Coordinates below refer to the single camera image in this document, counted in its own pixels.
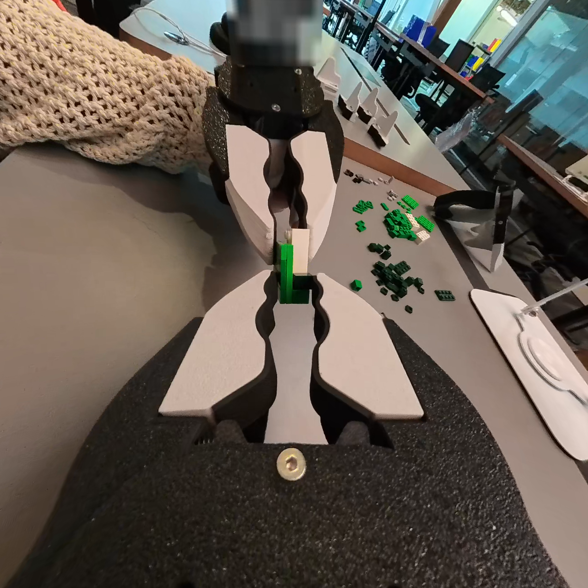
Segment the scattered small grey lego pieces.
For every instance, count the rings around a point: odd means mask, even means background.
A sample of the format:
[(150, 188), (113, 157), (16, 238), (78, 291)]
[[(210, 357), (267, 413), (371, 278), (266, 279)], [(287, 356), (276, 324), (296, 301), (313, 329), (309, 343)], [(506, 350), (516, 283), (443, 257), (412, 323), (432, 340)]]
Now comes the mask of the scattered small grey lego pieces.
[[(351, 178), (353, 183), (356, 184), (367, 184), (367, 185), (373, 185), (373, 186), (385, 186), (385, 187), (392, 187), (392, 182), (393, 180), (395, 180), (394, 176), (390, 176), (388, 178), (382, 178), (382, 177), (378, 177), (378, 179), (371, 179), (368, 177), (364, 177), (361, 174), (358, 173), (354, 173), (353, 171), (349, 170), (349, 169), (345, 169), (344, 170), (344, 175), (348, 176), (349, 178)], [(401, 197), (400, 195), (398, 195), (397, 193), (395, 193), (394, 190), (388, 190), (387, 192), (387, 198), (390, 201), (395, 201), (395, 200), (399, 200)]]

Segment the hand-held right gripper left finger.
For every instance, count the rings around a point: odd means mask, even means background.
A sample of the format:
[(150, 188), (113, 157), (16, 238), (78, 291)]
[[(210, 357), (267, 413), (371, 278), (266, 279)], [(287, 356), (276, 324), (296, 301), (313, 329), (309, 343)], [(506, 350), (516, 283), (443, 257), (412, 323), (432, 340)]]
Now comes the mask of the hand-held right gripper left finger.
[(251, 428), (276, 399), (270, 345), (277, 278), (266, 269), (221, 298), (206, 315), (158, 412), (165, 417), (234, 420)]

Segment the pile of bright green lego bricks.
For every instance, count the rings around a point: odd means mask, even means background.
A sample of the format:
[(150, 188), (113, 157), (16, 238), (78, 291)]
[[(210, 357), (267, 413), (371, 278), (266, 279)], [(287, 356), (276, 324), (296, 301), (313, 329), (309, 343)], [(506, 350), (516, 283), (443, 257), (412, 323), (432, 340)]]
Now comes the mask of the pile of bright green lego bricks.
[(384, 212), (382, 224), (392, 239), (420, 244), (427, 241), (435, 230), (435, 224), (426, 215), (415, 216), (420, 203), (411, 195), (398, 196), (389, 192), (386, 201), (380, 202), (378, 207)]

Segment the pile of dark green lego bricks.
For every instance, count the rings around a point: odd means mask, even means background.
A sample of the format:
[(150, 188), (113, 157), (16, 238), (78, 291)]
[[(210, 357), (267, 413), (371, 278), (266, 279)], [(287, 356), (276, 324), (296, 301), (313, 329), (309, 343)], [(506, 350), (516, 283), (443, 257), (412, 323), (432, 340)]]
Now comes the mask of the pile of dark green lego bricks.
[(367, 249), (378, 256), (378, 260), (371, 265), (370, 273), (375, 278), (382, 295), (386, 295), (393, 302), (403, 300), (411, 288), (418, 294), (424, 295), (423, 280), (409, 275), (410, 265), (406, 261), (391, 262), (390, 245), (371, 242)]

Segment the white acrylic book stand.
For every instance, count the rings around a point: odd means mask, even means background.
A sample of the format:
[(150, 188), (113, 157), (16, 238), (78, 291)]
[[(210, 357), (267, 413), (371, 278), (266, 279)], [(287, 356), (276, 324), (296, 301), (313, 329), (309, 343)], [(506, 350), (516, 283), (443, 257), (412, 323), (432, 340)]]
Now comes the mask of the white acrylic book stand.
[(587, 461), (587, 381), (519, 298), (473, 289), (470, 300), (537, 413), (571, 458)]

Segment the black office chair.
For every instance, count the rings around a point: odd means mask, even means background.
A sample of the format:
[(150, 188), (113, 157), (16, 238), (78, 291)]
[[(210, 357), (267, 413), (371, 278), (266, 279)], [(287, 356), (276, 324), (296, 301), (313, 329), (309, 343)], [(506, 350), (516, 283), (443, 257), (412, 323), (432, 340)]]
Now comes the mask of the black office chair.
[(436, 128), (446, 130), (453, 124), (452, 106), (447, 106), (447, 102), (440, 106), (430, 96), (417, 93), (415, 103), (419, 107), (415, 122), (424, 122), (422, 129), (426, 135)]

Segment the white fin-shaped part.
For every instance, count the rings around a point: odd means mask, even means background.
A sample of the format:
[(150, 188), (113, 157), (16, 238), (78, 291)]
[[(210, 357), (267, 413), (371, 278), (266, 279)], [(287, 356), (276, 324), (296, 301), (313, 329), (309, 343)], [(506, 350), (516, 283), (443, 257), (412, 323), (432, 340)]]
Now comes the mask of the white fin-shaped part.
[(315, 77), (325, 94), (333, 96), (338, 94), (341, 76), (336, 71), (336, 60), (333, 56), (327, 57), (324, 64), (315, 74)]
[(398, 111), (394, 110), (389, 115), (380, 115), (369, 126), (367, 133), (373, 143), (379, 149), (384, 148), (389, 143), (389, 135), (394, 128), (398, 118)]
[(363, 87), (364, 83), (362, 81), (359, 81), (355, 89), (349, 94), (347, 98), (340, 94), (339, 98), (337, 99), (337, 106), (342, 117), (349, 122), (353, 123), (357, 120), (357, 111), (359, 108), (359, 95)]
[(378, 116), (378, 92), (379, 87), (373, 88), (357, 108), (357, 117), (367, 126), (370, 126)]

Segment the wooden office desk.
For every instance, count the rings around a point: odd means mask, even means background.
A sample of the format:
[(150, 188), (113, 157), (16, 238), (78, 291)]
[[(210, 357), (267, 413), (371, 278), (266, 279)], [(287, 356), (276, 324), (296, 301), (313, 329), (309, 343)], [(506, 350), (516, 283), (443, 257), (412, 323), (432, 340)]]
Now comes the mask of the wooden office desk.
[(524, 147), (504, 134), (498, 134), (497, 142), (527, 167), (533, 175), (547, 184), (557, 195), (568, 202), (587, 219), (587, 191), (581, 191), (570, 183), (569, 179), (560, 175), (552, 166), (530, 153)]
[(431, 54), (430, 51), (428, 51), (426, 48), (422, 47), (421, 44), (411, 40), (403, 33), (400, 33), (399, 39), (404, 41), (404, 45), (412, 48), (417, 53), (417, 55), (419, 55), (418, 59), (426, 63), (431, 63), (433, 65), (433, 69), (438, 71), (441, 78), (447, 82), (448, 85), (451, 85), (454, 89), (458, 89), (460, 92), (465, 93), (471, 97), (475, 96), (476, 99), (486, 102), (487, 104), (494, 103), (495, 100), (486, 92), (483, 92), (479, 88), (475, 87), (471, 82), (466, 80), (465, 77), (462, 77), (457, 71), (452, 70), (451, 67), (447, 66), (439, 58)]

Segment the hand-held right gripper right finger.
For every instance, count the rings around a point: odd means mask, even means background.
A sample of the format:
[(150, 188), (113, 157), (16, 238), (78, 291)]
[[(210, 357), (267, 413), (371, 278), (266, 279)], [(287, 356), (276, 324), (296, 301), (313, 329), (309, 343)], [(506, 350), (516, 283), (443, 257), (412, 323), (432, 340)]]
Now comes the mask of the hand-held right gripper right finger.
[(374, 428), (422, 420), (424, 408), (385, 318), (325, 273), (313, 278), (312, 302), (312, 406), (323, 431), (341, 432), (353, 421)]

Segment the stack of colourful storage bins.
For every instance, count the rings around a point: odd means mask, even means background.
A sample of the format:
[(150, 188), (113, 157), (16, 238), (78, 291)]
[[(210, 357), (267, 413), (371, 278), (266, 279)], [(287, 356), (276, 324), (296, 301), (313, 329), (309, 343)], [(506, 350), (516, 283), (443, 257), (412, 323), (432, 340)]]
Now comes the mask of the stack of colourful storage bins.
[(471, 54), (459, 72), (459, 75), (467, 80), (470, 80), (478, 72), (478, 70), (481, 70), (484, 64), (488, 62), (490, 57), (495, 53), (501, 43), (501, 38), (494, 39), (490, 45), (478, 43), (476, 45), (476, 49), (481, 52), (480, 55)]

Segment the green and white lego assembly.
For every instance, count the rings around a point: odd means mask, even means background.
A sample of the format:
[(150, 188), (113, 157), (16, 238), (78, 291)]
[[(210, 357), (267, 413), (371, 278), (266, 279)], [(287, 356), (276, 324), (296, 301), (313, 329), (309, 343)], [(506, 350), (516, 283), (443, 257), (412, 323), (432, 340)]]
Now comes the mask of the green and white lego assembly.
[(274, 253), (280, 303), (309, 304), (313, 277), (308, 270), (314, 255), (311, 230), (287, 230), (284, 238), (275, 243)]

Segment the black and white plastic bag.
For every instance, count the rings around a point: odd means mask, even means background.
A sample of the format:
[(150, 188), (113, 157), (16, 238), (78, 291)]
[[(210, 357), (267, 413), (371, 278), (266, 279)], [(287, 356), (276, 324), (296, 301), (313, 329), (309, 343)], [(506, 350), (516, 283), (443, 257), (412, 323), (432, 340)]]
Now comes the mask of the black and white plastic bag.
[(492, 273), (502, 264), (509, 218), (522, 198), (520, 189), (500, 183), (494, 192), (457, 190), (438, 196), (433, 212), (449, 224), (469, 256)]

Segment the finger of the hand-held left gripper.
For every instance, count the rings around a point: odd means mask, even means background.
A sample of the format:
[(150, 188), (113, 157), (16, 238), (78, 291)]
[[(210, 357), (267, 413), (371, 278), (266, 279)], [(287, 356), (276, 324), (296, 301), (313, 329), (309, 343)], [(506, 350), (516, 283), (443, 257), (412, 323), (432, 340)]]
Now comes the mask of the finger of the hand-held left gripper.
[(285, 171), (286, 141), (267, 139), (243, 125), (226, 125), (226, 194), (239, 226), (266, 265), (273, 265), (276, 219), (272, 192)]
[(336, 181), (326, 135), (307, 130), (290, 141), (295, 181), (288, 230), (293, 263), (308, 264), (320, 248), (334, 207)]

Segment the person's left forearm knit sleeve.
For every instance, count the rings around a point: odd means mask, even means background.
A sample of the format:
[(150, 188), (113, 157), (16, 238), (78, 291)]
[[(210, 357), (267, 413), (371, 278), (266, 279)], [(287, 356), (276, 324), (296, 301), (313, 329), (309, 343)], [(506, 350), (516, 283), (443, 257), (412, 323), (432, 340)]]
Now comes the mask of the person's left forearm knit sleeve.
[(54, 142), (111, 165), (208, 174), (211, 74), (114, 39), (52, 1), (1, 1), (1, 149)]

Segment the black computer monitor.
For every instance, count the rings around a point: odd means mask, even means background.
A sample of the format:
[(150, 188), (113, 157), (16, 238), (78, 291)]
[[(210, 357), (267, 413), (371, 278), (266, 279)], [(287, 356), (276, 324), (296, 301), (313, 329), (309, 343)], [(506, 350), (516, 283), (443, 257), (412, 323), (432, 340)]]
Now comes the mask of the black computer monitor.
[(474, 46), (464, 40), (458, 40), (445, 60), (445, 65), (451, 70), (460, 73), (470, 58)]

